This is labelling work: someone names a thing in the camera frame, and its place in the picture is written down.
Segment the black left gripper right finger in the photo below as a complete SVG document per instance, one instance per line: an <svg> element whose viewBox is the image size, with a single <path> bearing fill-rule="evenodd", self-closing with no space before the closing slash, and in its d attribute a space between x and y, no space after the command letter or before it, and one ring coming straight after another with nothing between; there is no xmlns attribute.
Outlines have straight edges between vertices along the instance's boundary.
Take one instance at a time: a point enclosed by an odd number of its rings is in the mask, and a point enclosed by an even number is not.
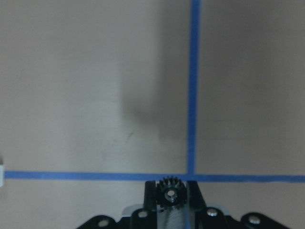
<svg viewBox="0 0 305 229"><path fill-rule="evenodd" d="M187 181L187 206L192 229L224 229L224 214L208 207L196 181Z"/></svg>

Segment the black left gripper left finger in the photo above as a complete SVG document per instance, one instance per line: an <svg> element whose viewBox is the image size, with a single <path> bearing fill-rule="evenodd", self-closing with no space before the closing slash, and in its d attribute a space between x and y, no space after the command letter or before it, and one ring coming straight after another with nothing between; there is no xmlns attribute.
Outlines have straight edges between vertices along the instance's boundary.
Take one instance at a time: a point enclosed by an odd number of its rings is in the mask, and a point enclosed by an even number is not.
<svg viewBox="0 0 305 229"><path fill-rule="evenodd" d="M157 228L156 182L146 181L143 206L131 214L131 229Z"/></svg>

